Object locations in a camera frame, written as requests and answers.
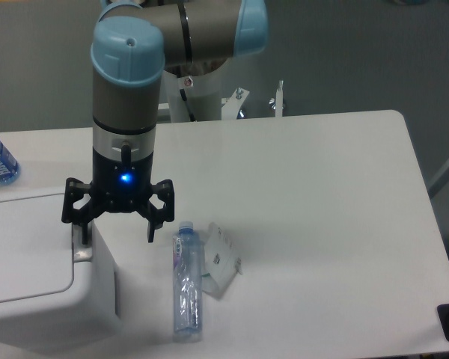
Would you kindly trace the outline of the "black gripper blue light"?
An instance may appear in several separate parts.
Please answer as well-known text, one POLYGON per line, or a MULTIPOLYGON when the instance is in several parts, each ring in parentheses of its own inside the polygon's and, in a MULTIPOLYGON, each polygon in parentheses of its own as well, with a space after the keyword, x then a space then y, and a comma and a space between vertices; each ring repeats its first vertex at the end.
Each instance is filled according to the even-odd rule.
POLYGON ((165 222, 174 220, 174 185, 171 179, 150 184, 153 157, 132 162, 127 168, 93 151, 92 182, 84 183, 73 177, 66 180, 61 220, 80 227, 81 243, 89 245, 88 224, 104 212, 137 212, 148 220, 147 241, 153 242, 155 231, 165 222), (75 203, 88 194, 89 201, 80 208, 75 203), (150 199, 153 195, 163 202, 157 209, 150 199))

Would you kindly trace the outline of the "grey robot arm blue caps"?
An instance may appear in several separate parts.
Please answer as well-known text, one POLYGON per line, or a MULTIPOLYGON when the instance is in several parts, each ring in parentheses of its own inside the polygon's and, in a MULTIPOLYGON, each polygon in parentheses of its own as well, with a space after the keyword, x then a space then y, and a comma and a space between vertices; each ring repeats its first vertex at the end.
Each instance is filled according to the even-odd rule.
POLYGON ((66 181, 61 217, 84 246, 106 212, 146 218, 149 241, 174 220, 172 181, 151 181, 164 69, 261 52, 268 33, 263 1, 103 2, 91 45, 92 180, 66 181))

